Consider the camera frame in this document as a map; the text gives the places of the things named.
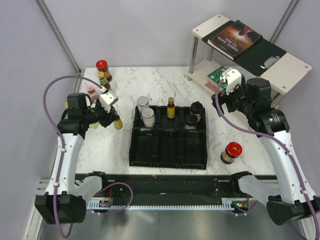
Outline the brown-lid spice jar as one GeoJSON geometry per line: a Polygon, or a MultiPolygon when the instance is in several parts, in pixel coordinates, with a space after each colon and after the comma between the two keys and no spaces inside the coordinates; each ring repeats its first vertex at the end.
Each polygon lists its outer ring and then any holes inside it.
{"type": "Polygon", "coordinates": [[[153,109],[151,108],[145,108],[143,111],[142,111],[142,120],[143,120],[143,123],[144,123],[144,126],[146,128],[153,128],[155,123],[156,123],[156,120],[155,120],[155,112],[153,109]]]}

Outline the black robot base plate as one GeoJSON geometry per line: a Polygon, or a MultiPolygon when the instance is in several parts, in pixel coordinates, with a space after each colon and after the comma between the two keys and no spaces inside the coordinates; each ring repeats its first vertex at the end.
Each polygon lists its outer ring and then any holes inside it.
{"type": "Polygon", "coordinates": [[[218,202],[222,198],[247,200],[249,195],[241,192],[229,175],[160,175],[160,174],[106,174],[102,186],[115,182],[128,184],[133,191],[134,205],[162,204],[173,201],[185,204],[218,202]]]}

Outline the black six-compartment plastic tray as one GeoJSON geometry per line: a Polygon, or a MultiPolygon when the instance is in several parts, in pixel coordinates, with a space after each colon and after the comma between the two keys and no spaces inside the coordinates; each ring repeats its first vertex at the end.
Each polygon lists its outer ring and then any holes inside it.
{"type": "Polygon", "coordinates": [[[166,106],[152,105],[155,125],[144,126],[139,111],[134,113],[129,147],[129,164],[132,167],[157,167],[173,169],[207,168],[207,125],[206,109],[196,129],[184,128],[184,120],[191,113],[191,106],[177,106],[175,117],[167,117],[166,106]]]}

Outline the small yellow-label brown bottle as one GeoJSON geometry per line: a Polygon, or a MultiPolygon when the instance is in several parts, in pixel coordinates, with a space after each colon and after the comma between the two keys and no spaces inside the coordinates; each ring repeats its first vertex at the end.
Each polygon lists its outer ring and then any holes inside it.
{"type": "Polygon", "coordinates": [[[176,115],[175,111],[175,99],[173,97],[168,98],[168,104],[167,104],[167,117],[169,119],[173,119],[176,115]]]}

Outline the black-lid pepper shaker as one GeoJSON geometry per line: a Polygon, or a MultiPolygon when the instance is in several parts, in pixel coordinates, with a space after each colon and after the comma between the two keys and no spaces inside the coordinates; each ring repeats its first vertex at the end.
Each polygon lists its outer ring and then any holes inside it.
{"type": "Polygon", "coordinates": [[[193,102],[190,106],[190,112],[197,117],[197,121],[199,122],[202,117],[203,105],[199,102],[193,102]]]}
{"type": "Polygon", "coordinates": [[[186,130],[196,130],[198,117],[195,114],[188,113],[184,118],[184,128],[186,130]]]}

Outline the yellow-cap sauce bottle tall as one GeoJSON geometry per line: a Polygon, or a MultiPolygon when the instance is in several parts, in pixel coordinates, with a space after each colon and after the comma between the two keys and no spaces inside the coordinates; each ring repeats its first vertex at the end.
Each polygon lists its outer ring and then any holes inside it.
{"type": "Polygon", "coordinates": [[[100,85],[105,87],[108,91],[111,90],[111,85],[108,79],[105,77],[105,74],[102,71],[99,71],[97,76],[99,78],[100,85]]]}

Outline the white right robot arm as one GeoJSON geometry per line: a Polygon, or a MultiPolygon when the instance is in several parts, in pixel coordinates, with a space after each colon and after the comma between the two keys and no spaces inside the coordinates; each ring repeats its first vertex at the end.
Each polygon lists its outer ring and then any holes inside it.
{"type": "Polygon", "coordinates": [[[267,208],[271,220],[278,226],[313,217],[320,211],[320,198],[309,185],[293,148],[288,121],[284,113],[271,106],[271,85],[263,78],[245,80],[244,76],[221,77],[227,87],[214,94],[212,105],[224,117],[222,105],[228,112],[243,113],[250,130],[235,129],[259,138],[271,160],[279,188],[275,189],[248,171],[231,176],[229,191],[235,197],[244,193],[254,197],[267,208]]]}

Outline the red-lid sauce jar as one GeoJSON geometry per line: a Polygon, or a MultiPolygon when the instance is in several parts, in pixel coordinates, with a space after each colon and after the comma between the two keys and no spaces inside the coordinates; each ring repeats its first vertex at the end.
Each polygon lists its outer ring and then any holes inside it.
{"type": "Polygon", "coordinates": [[[112,80],[112,75],[109,70],[108,62],[106,60],[104,60],[104,59],[98,60],[95,64],[95,66],[100,72],[104,73],[104,76],[106,77],[106,79],[108,81],[112,80]]]}
{"type": "Polygon", "coordinates": [[[221,153],[220,159],[225,164],[232,164],[243,153],[243,148],[238,142],[230,142],[221,153]]]}

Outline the small brown-lid jar edge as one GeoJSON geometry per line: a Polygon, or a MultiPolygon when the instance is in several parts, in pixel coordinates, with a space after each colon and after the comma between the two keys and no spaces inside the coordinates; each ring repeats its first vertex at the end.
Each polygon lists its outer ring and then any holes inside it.
{"type": "Polygon", "coordinates": [[[113,121],[113,126],[116,130],[120,130],[123,128],[123,122],[120,118],[113,121]]]}

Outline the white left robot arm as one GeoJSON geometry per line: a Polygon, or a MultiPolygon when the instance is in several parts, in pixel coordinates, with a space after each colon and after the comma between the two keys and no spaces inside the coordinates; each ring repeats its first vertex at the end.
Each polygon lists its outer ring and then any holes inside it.
{"type": "Polygon", "coordinates": [[[118,97],[112,92],[102,93],[93,106],[87,105],[87,94],[67,96],[68,107],[56,125],[58,149],[50,181],[43,195],[35,198],[35,207],[50,225],[81,223],[85,219],[87,203],[97,194],[106,196],[110,185],[103,180],[105,173],[87,173],[76,185],[76,168],[80,150],[89,126],[99,123],[106,128],[119,116],[113,107],[118,97]]]}

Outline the silver-lid salt jar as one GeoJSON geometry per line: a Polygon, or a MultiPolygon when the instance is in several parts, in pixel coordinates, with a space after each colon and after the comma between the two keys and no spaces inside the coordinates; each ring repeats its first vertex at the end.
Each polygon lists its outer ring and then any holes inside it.
{"type": "Polygon", "coordinates": [[[142,112],[144,109],[149,108],[149,99],[146,96],[140,96],[137,98],[137,108],[140,118],[142,118],[142,112]]]}

